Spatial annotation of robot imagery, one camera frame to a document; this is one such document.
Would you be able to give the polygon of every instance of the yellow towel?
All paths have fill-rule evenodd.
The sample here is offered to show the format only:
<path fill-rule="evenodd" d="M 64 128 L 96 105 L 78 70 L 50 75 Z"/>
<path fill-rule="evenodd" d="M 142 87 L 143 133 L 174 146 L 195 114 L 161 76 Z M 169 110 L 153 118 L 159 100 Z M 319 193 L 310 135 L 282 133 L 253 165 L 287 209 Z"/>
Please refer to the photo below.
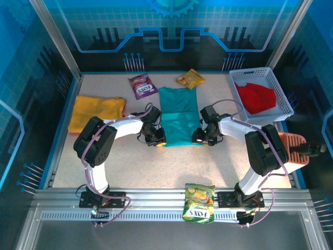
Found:
<path fill-rule="evenodd" d="M 123 117 L 126 100 L 123 98 L 98 98 L 77 96 L 68 126 L 70 133 L 81 133 L 90 118 L 97 116 L 100 119 L 116 119 Z"/>

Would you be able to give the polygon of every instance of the yellow snack bag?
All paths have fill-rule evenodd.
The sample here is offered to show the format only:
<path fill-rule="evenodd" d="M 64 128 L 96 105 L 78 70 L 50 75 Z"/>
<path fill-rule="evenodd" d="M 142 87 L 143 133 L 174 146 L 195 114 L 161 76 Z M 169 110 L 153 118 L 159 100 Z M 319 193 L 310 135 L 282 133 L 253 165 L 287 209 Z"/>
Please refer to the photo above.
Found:
<path fill-rule="evenodd" d="M 190 69 L 185 74 L 176 78 L 176 81 L 182 85 L 187 86 L 190 90 L 196 85 L 201 84 L 206 81 L 201 75 L 198 74 L 194 69 Z"/>

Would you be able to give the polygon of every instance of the purple cable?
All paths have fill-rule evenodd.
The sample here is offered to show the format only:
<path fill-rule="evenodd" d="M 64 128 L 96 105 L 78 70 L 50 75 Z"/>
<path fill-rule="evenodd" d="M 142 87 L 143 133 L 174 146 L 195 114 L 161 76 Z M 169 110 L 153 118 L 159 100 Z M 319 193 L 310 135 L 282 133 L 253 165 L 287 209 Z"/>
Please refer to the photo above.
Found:
<path fill-rule="evenodd" d="M 221 102 L 225 102 L 225 101 L 234 102 L 234 103 L 238 104 L 238 105 L 241 107 L 241 109 L 244 111 L 243 105 L 242 105 L 240 102 L 235 101 L 235 100 L 233 100 L 233 99 L 223 99 L 223 100 L 219 100 L 219 101 L 213 103 L 212 106 L 214 106 L 214 105 L 217 104 L 217 103 L 221 103 Z M 272 172 L 270 172 L 270 173 L 266 176 L 266 178 L 265 178 L 265 179 L 259 184 L 258 189 L 260 189 L 260 188 L 262 187 L 262 185 L 267 181 L 267 179 L 268 179 L 270 176 L 287 176 L 287 175 L 288 175 L 287 169 L 286 169 L 285 165 L 283 164 L 281 158 L 280 158 L 279 155 L 277 154 L 277 151 L 275 150 L 273 144 L 272 144 L 271 141 L 268 139 L 267 135 L 266 135 L 266 134 L 265 134 L 260 128 L 258 128 L 257 126 L 251 125 L 251 124 L 249 124 L 249 123 L 247 123 L 247 122 L 243 122 L 243 121 L 239 121 L 239 120 L 234 120 L 234 116 L 237 115 L 237 114 L 239 114 L 239 113 L 240 113 L 240 112 L 236 112 L 236 113 L 232 114 L 232 115 L 231 115 L 231 121 L 233 121 L 233 122 L 235 122 L 235 123 L 238 123 L 238 124 L 241 124 L 241 125 L 244 125 L 244 126 L 247 126 L 247 127 L 249 127 L 249 128 L 253 128 L 253 129 L 259 131 L 259 133 L 261 133 L 262 136 L 263 136 L 263 137 L 265 138 L 265 140 L 267 141 L 267 143 L 268 143 L 268 145 L 270 146 L 270 148 L 271 148 L 271 150 L 272 150 L 272 152 L 273 152 L 275 158 L 277 159 L 277 161 L 279 162 L 279 164 L 281 165 L 281 167 L 283 168 L 283 170 L 284 170 L 284 172 L 285 172 L 284 174 L 281 174 L 281 173 L 272 173 Z M 258 221 L 256 221 L 256 222 L 253 222 L 253 223 L 249 224 L 248 226 L 253 226 L 253 225 L 258 224 L 259 222 L 261 222 L 263 219 L 265 219 L 265 218 L 270 214 L 270 212 L 271 212 L 271 210 L 272 210 L 272 208 L 273 208 L 273 205 L 274 205 L 274 202 L 275 202 L 275 193 L 274 193 L 274 190 L 273 190 L 273 189 L 269 189 L 269 188 L 265 188 L 265 189 L 262 189 L 262 190 L 270 190 L 270 191 L 272 192 L 272 196 L 273 196 L 272 204 L 271 204 L 270 208 L 268 209 L 267 213 L 264 215 L 264 217 L 262 217 L 260 220 L 258 220 Z"/>
<path fill-rule="evenodd" d="M 109 195 L 105 195 L 105 194 L 101 194 L 97 189 L 95 189 L 95 187 L 92 185 L 92 182 L 91 182 L 91 179 L 90 179 L 90 176 L 89 176 L 89 171 L 88 171 L 88 163 L 85 162 L 84 158 L 85 158 L 85 155 L 87 154 L 89 148 L 91 147 L 91 145 L 94 143 L 94 141 L 96 140 L 96 138 L 101 134 L 101 132 L 109 125 L 111 124 L 114 124 L 116 122 L 119 122 L 119 121 L 125 121 L 125 120 L 138 120 L 140 118 L 142 118 L 143 116 L 146 116 L 151 110 L 152 110 L 152 103 L 148 103 L 145 107 L 145 112 L 142 114 L 142 115 L 139 115 L 139 116 L 136 116 L 136 117 L 123 117 L 123 118 L 119 118 L 119 119 L 115 119 L 113 121 L 110 121 L 108 122 L 107 124 L 104 124 L 97 132 L 96 134 L 92 137 L 92 139 L 90 140 L 90 142 L 88 143 L 87 147 L 85 148 L 85 150 L 83 151 L 83 154 L 82 154 L 82 157 L 81 157 L 81 162 L 82 164 L 84 165 L 84 172 L 85 172 L 85 177 L 88 181 L 88 185 L 91 187 L 91 189 L 98 195 L 104 197 L 104 198 L 107 198 L 107 199 L 126 199 L 128 200 L 128 204 L 123 208 L 123 210 L 121 210 L 114 218 L 112 218 L 111 220 L 109 220 L 108 222 L 104 223 L 104 224 L 101 224 L 100 226 L 105 226 L 111 222 L 113 222 L 114 220 L 116 220 L 127 208 L 128 206 L 130 205 L 131 203 L 131 198 L 128 197 L 128 196 L 122 196 L 122 197 L 119 197 L 119 196 L 109 196 Z"/>

